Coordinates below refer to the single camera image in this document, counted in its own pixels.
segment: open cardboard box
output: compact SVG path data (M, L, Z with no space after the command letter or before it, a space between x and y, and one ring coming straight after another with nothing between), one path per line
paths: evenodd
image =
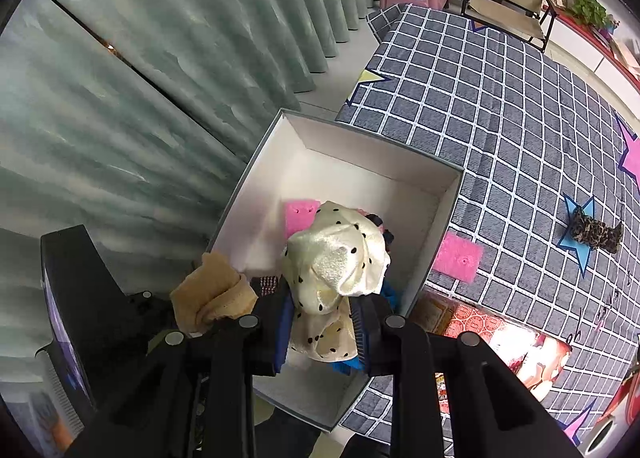
M249 278L280 275L284 202L331 200L380 216L396 237L386 276L407 315L449 224L462 169L382 136L281 110L226 207L211 246ZM369 377L289 352L276 377L254 377L265 400L331 430Z

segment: white tile floor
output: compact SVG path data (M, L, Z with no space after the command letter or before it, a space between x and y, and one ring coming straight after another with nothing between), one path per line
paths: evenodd
M325 120L334 120L340 111L360 73L378 48L378 42L367 23L361 20L360 24L359 30L350 32L351 40L349 42L338 45L338 55L335 58L328 59L328 71L314 75L316 89L311 92L297 94L303 113L324 118ZM640 132L640 120L632 115L624 102L580 61L553 43L549 43L545 53L554 61L565 65L593 87L620 112L635 131ZM266 420L271 415L273 407L259 398L254 400L255 420L258 423ZM348 429L341 427L337 427L330 434L322 434L316 443L311 458L338 458L352 434Z

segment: plaid fabric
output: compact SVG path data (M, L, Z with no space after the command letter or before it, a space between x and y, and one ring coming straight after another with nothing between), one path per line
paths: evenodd
M594 401L593 427L616 391L640 332L640 202L618 170L625 147L615 110L566 67L516 38L474 31L460 16L409 5L336 120L465 169L449 231L483 245L472 285L432 271L426 286L567 340L574 351L543 405L562 422ZM584 276L558 244L564 195L625 225L622 250L590 254ZM601 330L599 311L619 291ZM376 378L341 424L389 441L391 377ZM448 415L442 415L452 456Z

